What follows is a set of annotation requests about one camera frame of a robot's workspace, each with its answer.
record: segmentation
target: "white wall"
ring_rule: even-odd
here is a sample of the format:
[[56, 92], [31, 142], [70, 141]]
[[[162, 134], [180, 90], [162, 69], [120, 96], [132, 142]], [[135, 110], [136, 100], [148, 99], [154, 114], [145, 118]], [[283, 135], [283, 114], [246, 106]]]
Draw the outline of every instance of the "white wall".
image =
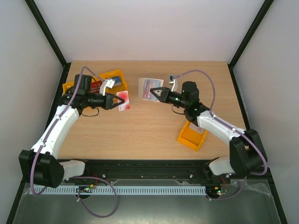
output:
[[284, 212], [298, 223], [299, 1], [276, 0], [235, 67]]
[[36, 0], [67, 61], [230, 61], [263, 0]]
[[23, 0], [0, 7], [0, 224], [21, 181], [18, 155], [43, 133], [62, 66]]

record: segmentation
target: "gray floor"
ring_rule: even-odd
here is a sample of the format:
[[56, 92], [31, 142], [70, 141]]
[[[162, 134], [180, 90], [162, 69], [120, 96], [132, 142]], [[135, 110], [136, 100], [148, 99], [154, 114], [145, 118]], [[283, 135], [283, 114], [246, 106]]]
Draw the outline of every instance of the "gray floor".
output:
[[[109, 218], [89, 215], [73, 195], [24, 194], [15, 224], [278, 224], [275, 204], [265, 184], [249, 181], [236, 198], [210, 202], [205, 196], [120, 196], [118, 210]], [[237, 190], [230, 185], [231, 193]], [[114, 206], [113, 196], [90, 196], [85, 204], [100, 215]]]

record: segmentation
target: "wooden table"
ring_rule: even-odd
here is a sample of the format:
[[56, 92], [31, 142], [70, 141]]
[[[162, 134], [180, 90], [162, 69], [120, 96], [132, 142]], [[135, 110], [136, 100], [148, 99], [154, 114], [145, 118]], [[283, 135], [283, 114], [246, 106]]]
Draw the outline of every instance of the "wooden table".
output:
[[[97, 74], [121, 69], [128, 84], [131, 108], [122, 112], [118, 108], [100, 109], [97, 117], [80, 116], [62, 144], [59, 159], [188, 160], [228, 155], [228, 146], [211, 133], [198, 152], [177, 142], [186, 118], [172, 112], [171, 105], [138, 98], [140, 77], [164, 79], [164, 86], [170, 87], [169, 75], [204, 70], [215, 84], [215, 114], [235, 126], [245, 127], [226, 62], [74, 61], [67, 82], [74, 80], [82, 66]], [[188, 80], [197, 83], [201, 102], [210, 107], [213, 92], [209, 80], [201, 73], [188, 74], [179, 79], [177, 91]]]

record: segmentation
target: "purple cable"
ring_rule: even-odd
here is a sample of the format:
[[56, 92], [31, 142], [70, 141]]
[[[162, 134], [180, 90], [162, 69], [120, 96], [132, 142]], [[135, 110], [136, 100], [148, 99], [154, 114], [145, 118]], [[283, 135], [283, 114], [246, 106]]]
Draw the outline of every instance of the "purple cable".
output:
[[84, 206], [84, 208], [86, 209], [86, 211], [89, 214], [91, 214], [92, 216], [95, 216], [97, 218], [107, 218], [109, 216], [112, 216], [115, 213], [115, 211], [117, 210], [118, 205], [119, 205], [119, 200], [118, 200], [118, 196], [116, 194], [115, 188], [108, 181], [105, 181], [105, 180], [103, 180], [101, 178], [97, 178], [97, 177], [93, 177], [93, 176], [73, 176], [72, 178], [78, 178], [78, 179], [95, 179], [95, 180], [99, 180], [99, 181], [102, 181], [102, 182], [108, 184], [109, 187], [111, 187], [111, 189], [112, 189], [112, 191], [113, 191], [113, 193], [115, 195], [115, 206], [114, 206], [113, 210], [108, 215], [100, 216], [100, 215], [97, 215], [97, 214], [93, 213], [92, 211], [90, 211], [86, 207], [86, 205], [83, 203], [83, 201], [80, 199], [80, 193], [81, 193], [81, 191], [79, 191], [79, 193], [78, 193], [78, 200], [81, 202], [81, 204]]
[[[80, 75], [79, 75], [79, 78], [78, 78], [78, 82], [77, 82], [77, 85], [76, 85], [76, 88], [75, 88], [75, 91], [69, 101], [69, 103], [66, 105], [65, 109], [60, 113], [59, 115], [59, 118], [62, 117], [62, 115], [64, 115], [64, 113], [67, 111], [67, 109], [69, 108], [69, 106], [72, 104], [76, 94], [77, 94], [77, 91], [78, 91], [78, 88], [79, 88], [79, 84], [81, 82], [81, 78], [82, 78], [82, 75], [83, 75], [83, 71], [84, 69], [87, 69], [90, 73], [92, 73], [94, 76], [96, 76], [97, 78], [99, 78], [101, 81], [103, 81], [103, 79], [99, 76], [97, 76], [93, 71], [91, 71], [88, 67], [86, 66], [83, 66], [82, 69], [81, 69], [81, 72], [80, 72]], [[57, 124], [57, 122], [60, 120], [59, 118], [57, 118], [53, 124], [51, 125], [51, 127], [49, 128], [48, 132], [46, 133], [44, 139], [43, 139], [43, 144], [45, 144], [47, 142], [47, 139], [49, 137], [49, 135], [51, 134], [51, 131], [53, 130], [53, 128], [55, 127], [55, 125]], [[38, 159], [38, 156], [39, 154], [41, 153], [43, 149], [43, 145], [41, 145], [39, 147], [39, 149], [37, 150], [36, 152], [36, 155], [33, 159], [33, 163], [32, 163], [32, 166], [31, 166], [31, 172], [30, 172], [30, 188], [31, 188], [31, 192], [33, 195], [40, 195], [42, 194], [47, 187], [44, 187], [39, 193], [36, 193], [36, 191], [34, 190], [34, 170], [36, 168], [36, 162], [37, 162], [37, 159]]]
[[[200, 73], [204, 74], [210, 80], [210, 83], [211, 83], [212, 89], [213, 89], [213, 100], [212, 100], [211, 107], [210, 107], [210, 115], [211, 115], [211, 117], [213, 119], [215, 119], [216, 121], [218, 121], [220, 124], [224, 125], [225, 127], [227, 127], [230, 130], [233, 130], [234, 127], [226, 124], [222, 120], [218, 119], [215, 114], [213, 114], [213, 106], [214, 106], [214, 103], [215, 103], [216, 91], [215, 91], [214, 82], [212, 81], [211, 77], [207, 73], [205, 73], [202, 70], [195, 69], [195, 70], [190, 70], [190, 71], [184, 72], [184, 73], [182, 73], [180, 75], [177, 75], [177, 76], [174, 77], [174, 79], [175, 78], [180, 78], [180, 77], [182, 77], [182, 76], [184, 76], [184, 75], [186, 75], [188, 73], [191, 73], [191, 72], [200, 72]], [[266, 159], [264, 158], [263, 154], [261, 153], [261, 151], [256, 147], [256, 145], [245, 134], [239, 132], [238, 130], [233, 130], [233, 131], [235, 131], [236, 133], [238, 133], [239, 135], [241, 135], [256, 150], [256, 152], [258, 153], [258, 155], [261, 157], [261, 159], [263, 161], [263, 165], [264, 165], [263, 172], [261, 172], [261, 173], [252, 172], [252, 174], [254, 174], [254, 175], [264, 175], [265, 173], [267, 173], [267, 168], [268, 168], [267, 162], [266, 162]]]
[[241, 192], [241, 191], [243, 190], [243, 188], [245, 187], [246, 179], [247, 179], [247, 177], [244, 177], [244, 182], [243, 182], [241, 188], [240, 188], [236, 193], [234, 193], [233, 195], [231, 195], [231, 196], [229, 196], [229, 197], [225, 197], [225, 198], [210, 198], [209, 195], [206, 195], [206, 197], [207, 197], [210, 201], [223, 201], [223, 200], [227, 200], [227, 199], [236, 197], [238, 194], [240, 194], [240, 192]]

